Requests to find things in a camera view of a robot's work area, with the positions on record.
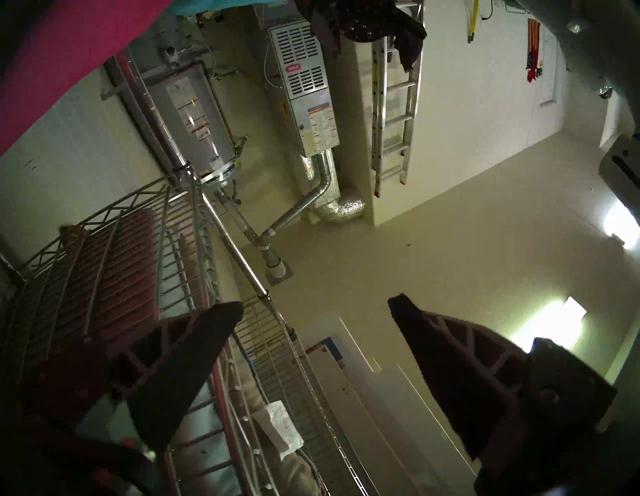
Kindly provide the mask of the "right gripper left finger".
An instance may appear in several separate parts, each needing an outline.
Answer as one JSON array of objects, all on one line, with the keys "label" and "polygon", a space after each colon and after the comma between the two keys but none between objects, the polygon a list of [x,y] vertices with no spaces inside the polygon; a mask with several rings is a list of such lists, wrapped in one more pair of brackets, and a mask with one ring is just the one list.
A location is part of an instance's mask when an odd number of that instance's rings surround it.
[{"label": "right gripper left finger", "polygon": [[240,301],[148,321],[120,337],[69,340],[20,382],[24,413],[84,439],[173,439],[243,317]]}]

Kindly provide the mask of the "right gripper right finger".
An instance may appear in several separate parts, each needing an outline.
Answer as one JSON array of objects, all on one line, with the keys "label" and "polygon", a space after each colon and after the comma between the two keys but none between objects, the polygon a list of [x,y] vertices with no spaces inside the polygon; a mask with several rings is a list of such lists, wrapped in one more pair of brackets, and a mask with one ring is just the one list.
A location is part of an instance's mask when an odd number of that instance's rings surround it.
[{"label": "right gripper right finger", "polygon": [[387,301],[431,395],[481,470],[477,480],[567,480],[616,389],[553,340],[524,351],[480,324]]}]

